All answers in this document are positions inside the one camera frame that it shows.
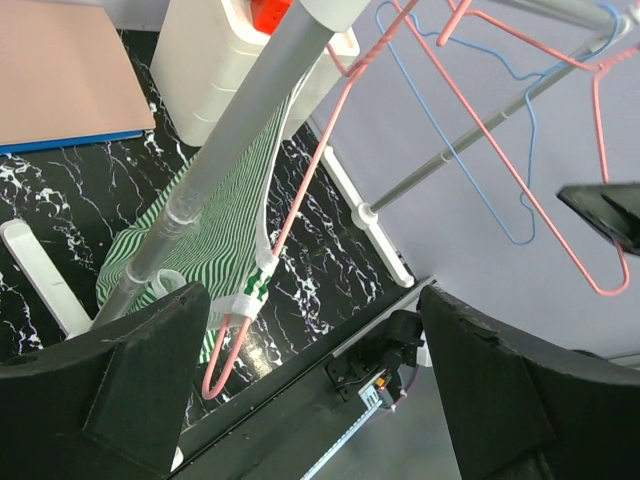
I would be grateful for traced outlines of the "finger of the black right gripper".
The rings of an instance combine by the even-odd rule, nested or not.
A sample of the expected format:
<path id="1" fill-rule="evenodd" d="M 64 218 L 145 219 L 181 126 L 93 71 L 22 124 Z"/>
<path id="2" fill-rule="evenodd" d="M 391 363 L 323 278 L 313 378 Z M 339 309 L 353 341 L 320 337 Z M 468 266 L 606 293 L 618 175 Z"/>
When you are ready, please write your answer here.
<path id="1" fill-rule="evenodd" d="M 573 184 L 556 197 L 594 231 L 639 256 L 639 183 Z"/>

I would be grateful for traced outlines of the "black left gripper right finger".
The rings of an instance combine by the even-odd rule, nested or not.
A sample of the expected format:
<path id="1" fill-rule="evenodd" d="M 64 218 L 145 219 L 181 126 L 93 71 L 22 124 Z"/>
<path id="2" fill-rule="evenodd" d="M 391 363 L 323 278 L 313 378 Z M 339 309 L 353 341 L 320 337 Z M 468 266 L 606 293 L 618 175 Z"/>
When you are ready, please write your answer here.
<path id="1" fill-rule="evenodd" d="M 636 479 L 639 372 L 564 349 L 437 286 L 420 297 L 464 479 Z"/>

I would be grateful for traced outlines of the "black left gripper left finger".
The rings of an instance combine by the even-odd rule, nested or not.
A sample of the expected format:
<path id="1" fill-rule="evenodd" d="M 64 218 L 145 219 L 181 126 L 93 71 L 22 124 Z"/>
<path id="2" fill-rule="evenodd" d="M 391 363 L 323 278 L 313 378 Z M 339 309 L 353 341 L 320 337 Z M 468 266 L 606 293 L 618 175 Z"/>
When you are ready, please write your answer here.
<path id="1" fill-rule="evenodd" d="M 206 289 L 191 283 L 3 362 L 2 478 L 168 477 L 209 306 Z"/>

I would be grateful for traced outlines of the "green white striped tank top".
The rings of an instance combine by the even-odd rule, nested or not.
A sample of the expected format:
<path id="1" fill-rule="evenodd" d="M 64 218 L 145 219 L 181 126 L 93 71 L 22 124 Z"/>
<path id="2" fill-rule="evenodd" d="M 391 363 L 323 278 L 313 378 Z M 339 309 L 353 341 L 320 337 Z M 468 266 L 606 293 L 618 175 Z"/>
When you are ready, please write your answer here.
<path id="1" fill-rule="evenodd" d="M 269 188 L 286 120 L 307 80 L 301 77 L 130 307 L 136 311 L 188 283 L 202 284 L 211 299 L 202 363 L 211 358 L 225 316 L 239 327 L 255 320 L 268 298 L 279 263 L 267 232 Z"/>

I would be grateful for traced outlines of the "light blue wire hanger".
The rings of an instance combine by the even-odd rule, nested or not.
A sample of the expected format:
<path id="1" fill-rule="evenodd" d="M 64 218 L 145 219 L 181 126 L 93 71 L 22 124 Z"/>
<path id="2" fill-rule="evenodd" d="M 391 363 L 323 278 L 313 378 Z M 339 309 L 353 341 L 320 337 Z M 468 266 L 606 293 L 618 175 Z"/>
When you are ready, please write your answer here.
<path id="1" fill-rule="evenodd" d="M 580 69 L 584 71 L 589 71 L 593 67 L 588 65 L 586 62 L 603 51 L 609 48 L 612 44 L 626 35 L 631 29 L 631 20 L 628 15 L 622 15 L 618 13 L 618 11 L 608 5 L 608 4 L 600 4 L 598 7 L 605 11 L 606 15 L 610 18 L 606 25 L 603 27 L 603 34 L 588 41 L 585 45 L 580 47 L 574 54 L 568 56 L 562 54 L 550 47 L 546 47 L 542 45 L 540 42 L 516 31 L 512 27 L 504 24 L 503 22 L 491 17 L 490 15 L 480 11 L 480 10 L 471 10 L 469 8 L 470 3 L 468 1 L 462 1 L 459 4 L 452 3 L 450 8 L 452 9 L 452 18 L 453 21 L 449 22 L 447 26 L 442 31 L 430 31 L 423 32 L 419 27 L 419 22 L 417 18 L 413 16 L 413 14 L 408 14 L 406 17 L 406 23 L 409 26 L 410 30 L 413 32 L 416 39 L 419 41 L 422 47 L 425 48 L 425 52 L 427 56 L 430 58 L 432 63 L 434 63 L 436 69 L 439 71 L 449 88 L 461 102 L 462 106 L 466 109 L 467 113 L 471 115 L 471 117 L 476 122 L 476 127 L 467 131 L 464 135 L 459 137 L 455 141 L 449 140 L 444 131 L 441 129 L 439 124 L 437 123 L 434 115 L 431 110 L 428 108 L 426 102 L 423 97 L 419 94 L 417 87 L 414 85 L 413 80 L 409 76 L 408 72 L 402 61 L 400 60 L 397 52 L 395 50 L 391 51 L 391 54 L 394 60 L 397 63 L 397 66 L 400 68 L 401 73 L 409 85 L 410 89 L 414 93 L 418 103 L 420 104 L 422 110 L 428 117 L 432 126 L 435 128 L 436 132 L 440 136 L 440 138 L 444 141 L 446 148 L 442 150 L 440 153 L 435 155 L 433 158 L 424 163 L 420 168 L 415 170 L 409 176 L 407 176 L 404 180 L 395 185 L 391 190 L 389 190 L 386 194 L 384 194 L 380 199 L 376 202 L 368 206 L 368 212 L 371 214 L 377 214 L 382 211 L 384 208 L 391 205 L 393 202 L 401 198 L 404 194 L 408 193 L 411 189 L 416 187 L 419 183 L 425 180 L 427 177 L 436 172 L 439 168 L 443 167 L 449 161 L 455 161 L 459 167 L 462 169 L 463 173 L 466 175 L 468 180 L 471 182 L 472 186 L 476 190 L 476 192 L 480 195 L 482 202 L 489 209 L 491 215 L 498 223 L 502 231 L 511 241 L 511 243 L 524 246 L 531 243 L 536 237 L 536 224 L 531 224 L 531 235 L 524 239 L 518 240 L 516 239 L 511 231 L 507 228 L 506 224 L 502 220 L 502 218 L 498 215 L 497 211 L 490 203 L 489 199 L 480 188 L 479 184 L 475 180 L 475 178 L 470 173 L 469 169 L 462 161 L 460 154 L 475 144 L 482 138 L 487 139 L 491 144 L 495 142 L 495 139 L 491 135 L 491 131 L 507 120 L 511 115 L 516 113 L 521 108 L 526 108 L 528 111 L 530 123 L 531 123 L 531 136 L 530 136 L 530 144 L 529 144 L 529 154 L 528 154 L 528 164 L 527 164 L 527 176 L 525 185 L 530 186 L 532 180 L 532 172 L 535 158 L 535 142 L 537 136 L 537 119 L 533 109 L 532 101 L 537 96 L 541 95 L 551 86 L 555 85 L 558 81 L 568 75 L 571 71 L 575 69 Z M 457 37 L 453 37 L 451 35 L 454 29 L 454 23 L 458 22 L 460 18 L 464 15 L 476 16 L 485 20 L 486 22 L 498 27 L 499 29 L 505 31 L 506 33 L 546 52 L 547 54 L 557 58 L 559 62 L 548 68 L 543 72 L 531 72 L 526 75 L 517 74 L 506 60 L 504 56 L 499 54 L 497 51 L 492 50 L 488 47 L 484 47 L 472 42 L 467 42 L 465 40 L 459 39 Z M 531 83 L 524 89 L 519 96 L 515 97 L 509 104 L 507 104 L 504 108 L 499 109 L 492 113 L 489 117 L 484 120 L 479 119 L 477 114 L 471 108 L 468 101 L 463 97 L 462 93 L 460 93 L 459 88 L 456 86 L 452 78 L 445 71 L 444 67 L 439 63 L 439 60 L 436 58 L 435 54 L 427 47 L 424 39 L 429 36 L 436 36 L 440 41 L 445 41 L 447 39 L 452 40 L 455 43 L 463 45 L 465 47 L 469 47 L 471 49 L 480 51 L 482 53 L 488 54 L 490 56 L 495 57 L 497 60 L 501 62 L 501 64 L 507 69 L 508 73 L 511 77 L 516 81 L 525 81 L 529 80 Z"/>

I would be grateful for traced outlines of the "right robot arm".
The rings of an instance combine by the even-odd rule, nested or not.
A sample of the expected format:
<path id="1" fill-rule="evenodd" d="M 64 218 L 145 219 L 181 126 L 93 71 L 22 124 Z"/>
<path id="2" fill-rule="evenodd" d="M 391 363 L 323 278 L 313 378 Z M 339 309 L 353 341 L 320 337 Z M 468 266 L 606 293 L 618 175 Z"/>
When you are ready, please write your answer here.
<path id="1" fill-rule="evenodd" d="M 556 197 L 581 220 L 624 254 L 639 255 L 639 184 L 600 183 L 563 186 Z M 348 400 L 372 384 L 391 399 L 401 398 L 398 369 L 415 367 L 418 349 L 425 345 L 418 315 L 398 310 L 380 326 L 348 345 L 334 357 L 326 373 L 334 388 Z"/>

